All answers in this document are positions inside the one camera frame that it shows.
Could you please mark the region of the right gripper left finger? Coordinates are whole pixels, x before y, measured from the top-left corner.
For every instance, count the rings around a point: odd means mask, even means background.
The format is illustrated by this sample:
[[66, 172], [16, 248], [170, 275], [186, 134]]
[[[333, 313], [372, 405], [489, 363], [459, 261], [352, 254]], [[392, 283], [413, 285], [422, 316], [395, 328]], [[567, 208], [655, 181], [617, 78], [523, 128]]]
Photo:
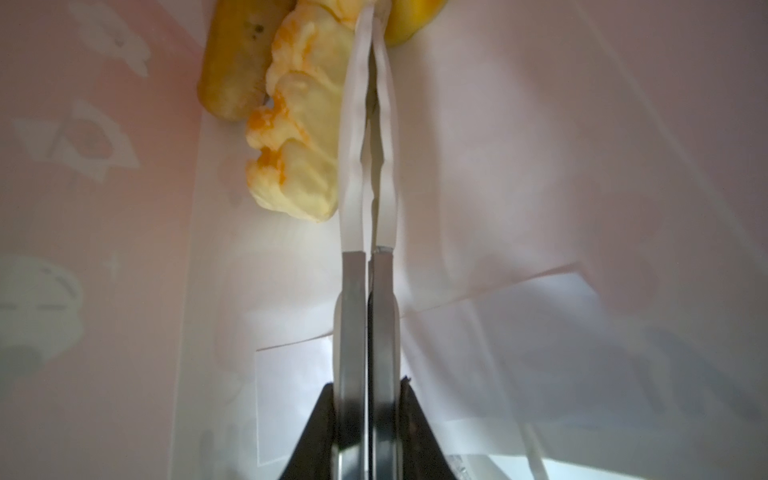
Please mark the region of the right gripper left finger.
[[331, 480], [335, 441], [333, 384], [323, 386], [280, 480]]

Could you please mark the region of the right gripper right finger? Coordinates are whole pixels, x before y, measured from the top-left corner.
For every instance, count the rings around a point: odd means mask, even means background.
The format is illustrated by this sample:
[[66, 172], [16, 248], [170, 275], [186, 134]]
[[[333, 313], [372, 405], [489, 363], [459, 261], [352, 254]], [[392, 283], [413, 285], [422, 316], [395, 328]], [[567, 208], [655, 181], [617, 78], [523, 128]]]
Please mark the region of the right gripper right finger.
[[410, 379], [400, 381], [398, 436], [404, 480], [455, 480]]

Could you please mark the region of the steel tongs white tips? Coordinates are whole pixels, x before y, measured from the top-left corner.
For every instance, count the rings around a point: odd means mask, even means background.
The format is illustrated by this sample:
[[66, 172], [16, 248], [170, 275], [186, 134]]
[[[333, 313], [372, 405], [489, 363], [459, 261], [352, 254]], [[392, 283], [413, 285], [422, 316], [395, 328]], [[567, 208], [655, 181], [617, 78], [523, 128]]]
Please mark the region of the steel tongs white tips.
[[335, 479], [401, 479], [397, 236], [398, 120], [386, 24], [392, 4], [368, 1], [355, 27], [338, 142], [342, 287], [335, 307]]

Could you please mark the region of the red white paper bag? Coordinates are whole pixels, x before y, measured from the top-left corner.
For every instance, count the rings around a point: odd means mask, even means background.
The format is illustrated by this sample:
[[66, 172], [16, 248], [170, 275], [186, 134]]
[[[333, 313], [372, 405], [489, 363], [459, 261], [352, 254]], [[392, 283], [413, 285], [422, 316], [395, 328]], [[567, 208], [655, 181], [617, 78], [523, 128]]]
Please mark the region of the red white paper bag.
[[[258, 206], [210, 1], [1, 5], [1, 475], [275, 479], [336, 220]], [[767, 5], [449, 1], [390, 53], [403, 367], [467, 477], [767, 475]]]

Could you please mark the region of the fake twisted bread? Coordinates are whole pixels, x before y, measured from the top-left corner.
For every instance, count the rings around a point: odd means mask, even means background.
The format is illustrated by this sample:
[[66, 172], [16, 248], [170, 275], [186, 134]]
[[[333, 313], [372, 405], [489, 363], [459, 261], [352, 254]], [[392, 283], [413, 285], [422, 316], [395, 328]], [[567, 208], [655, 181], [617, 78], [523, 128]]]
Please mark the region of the fake twisted bread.
[[340, 109], [361, 1], [300, 1], [271, 44], [266, 89], [272, 103], [247, 122], [259, 151], [246, 166], [251, 195], [263, 208], [313, 222], [338, 202]]

